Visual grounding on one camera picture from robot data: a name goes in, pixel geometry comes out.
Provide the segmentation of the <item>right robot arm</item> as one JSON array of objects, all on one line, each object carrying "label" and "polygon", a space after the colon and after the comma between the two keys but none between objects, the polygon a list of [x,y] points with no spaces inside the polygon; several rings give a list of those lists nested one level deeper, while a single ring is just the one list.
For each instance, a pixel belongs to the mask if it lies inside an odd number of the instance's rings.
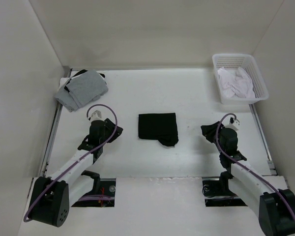
[{"label": "right robot arm", "polygon": [[257,173],[238,150],[237,132],[222,123],[201,126],[202,135],[219,151],[225,169],[218,189],[221,195],[238,196],[257,216],[266,236],[295,234],[295,195],[290,189],[280,189]]}]

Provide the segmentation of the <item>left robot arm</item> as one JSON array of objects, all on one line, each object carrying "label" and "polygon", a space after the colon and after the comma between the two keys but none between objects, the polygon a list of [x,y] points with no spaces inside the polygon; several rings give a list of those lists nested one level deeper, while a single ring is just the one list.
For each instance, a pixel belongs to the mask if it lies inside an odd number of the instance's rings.
[{"label": "left robot arm", "polygon": [[70,207],[100,192],[100,176],[88,171],[103,153],[103,146],[117,139],[123,128],[110,119],[90,123],[73,157],[49,177],[39,177],[32,190],[24,221],[31,220],[60,227],[67,219]]}]

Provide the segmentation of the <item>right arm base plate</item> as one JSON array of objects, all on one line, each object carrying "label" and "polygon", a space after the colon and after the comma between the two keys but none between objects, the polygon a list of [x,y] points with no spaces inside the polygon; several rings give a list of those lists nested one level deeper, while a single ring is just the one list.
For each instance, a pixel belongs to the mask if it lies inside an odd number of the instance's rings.
[{"label": "right arm base plate", "polygon": [[202,179],[202,194],[206,207],[246,207],[242,199],[231,192],[223,180],[217,178]]}]

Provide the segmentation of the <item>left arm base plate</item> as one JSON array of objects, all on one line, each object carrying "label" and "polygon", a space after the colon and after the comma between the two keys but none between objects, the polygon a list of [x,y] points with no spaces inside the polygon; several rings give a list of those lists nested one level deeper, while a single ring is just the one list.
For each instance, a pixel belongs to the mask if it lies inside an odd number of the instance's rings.
[{"label": "left arm base plate", "polygon": [[83,197],[90,200],[76,202],[73,207],[114,207],[116,194],[115,179],[101,179]]}]

